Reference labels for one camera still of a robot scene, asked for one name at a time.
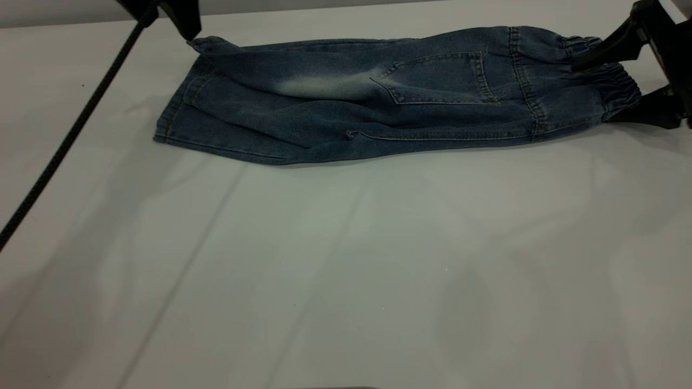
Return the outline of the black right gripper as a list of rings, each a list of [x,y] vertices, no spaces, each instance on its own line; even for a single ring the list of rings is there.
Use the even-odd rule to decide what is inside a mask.
[[[574,58],[573,71],[636,60],[643,46],[650,47],[668,84],[614,115],[610,122],[679,128],[691,114],[690,21],[674,22],[659,1],[636,2],[630,19],[597,47]]]

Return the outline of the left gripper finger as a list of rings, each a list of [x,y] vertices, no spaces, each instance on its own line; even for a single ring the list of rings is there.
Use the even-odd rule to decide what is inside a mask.
[[[153,22],[158,18],[159,1],[117,0],[137,22]]]
[[[195,39],[201,32],[201,12],[198,0],[161,1],[159,7],[168,15],[186,41]]]

